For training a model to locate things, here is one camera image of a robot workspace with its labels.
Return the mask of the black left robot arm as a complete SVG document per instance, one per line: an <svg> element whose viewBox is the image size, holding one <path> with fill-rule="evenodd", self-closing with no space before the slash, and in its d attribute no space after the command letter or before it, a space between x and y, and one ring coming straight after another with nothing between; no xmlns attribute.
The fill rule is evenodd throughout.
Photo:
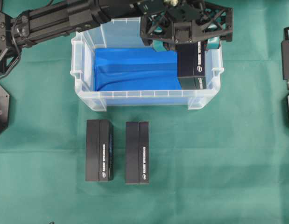
<svg viewBox="0 0 289 224"><path fill-rule="evenodd" d="M2 11L0 0L0 80L21 60L23 48L98 28L113 19L140 18L144 45L160 42L167 51L180 45L233 38L233 9L205 0L63 0L21 12Z"/></svg>

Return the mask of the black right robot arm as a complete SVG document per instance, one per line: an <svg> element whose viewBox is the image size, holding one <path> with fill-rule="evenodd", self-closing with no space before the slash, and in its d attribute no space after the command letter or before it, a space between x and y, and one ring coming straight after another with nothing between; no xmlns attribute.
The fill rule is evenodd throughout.
<svg viewBox="0 0 289 224"><path fill-rule="evenodd" d="M289 89L289 27L284 29L284 40L281 42L282 75Z"/></svg>

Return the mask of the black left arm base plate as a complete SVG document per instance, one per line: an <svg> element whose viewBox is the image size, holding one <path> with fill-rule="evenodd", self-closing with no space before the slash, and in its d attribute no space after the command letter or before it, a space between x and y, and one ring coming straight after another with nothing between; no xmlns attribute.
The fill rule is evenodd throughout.
<svg viewBox="0 0 289 224"><path fill-rule="evenodd" d="M0 134L9 124L9 93L0 85Z"/></svg>

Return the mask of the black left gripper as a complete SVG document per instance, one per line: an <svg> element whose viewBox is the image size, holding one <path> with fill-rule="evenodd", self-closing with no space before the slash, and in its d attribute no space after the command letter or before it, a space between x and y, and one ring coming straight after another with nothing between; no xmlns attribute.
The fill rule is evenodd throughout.
<svg viewBox="0 0 289 224"><path fill-rule="evenodd" d="M140 0L140 38L156 52L165 46L207 41L219 49L233 39L233 9L205 0Z"/></svg>

